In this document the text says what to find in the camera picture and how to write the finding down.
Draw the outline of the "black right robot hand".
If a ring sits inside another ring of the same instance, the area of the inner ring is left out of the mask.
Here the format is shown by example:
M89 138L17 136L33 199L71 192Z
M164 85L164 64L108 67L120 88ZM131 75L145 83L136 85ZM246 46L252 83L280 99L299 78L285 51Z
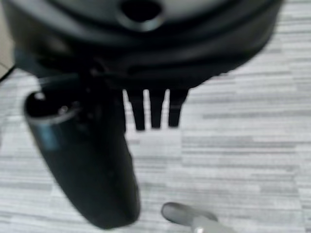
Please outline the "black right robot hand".
M92 225L135 223L140 193L125 133L177 128L190 89L256 56L272 37L281 0L3 0L14 63L34 75L23 114L56 182Z

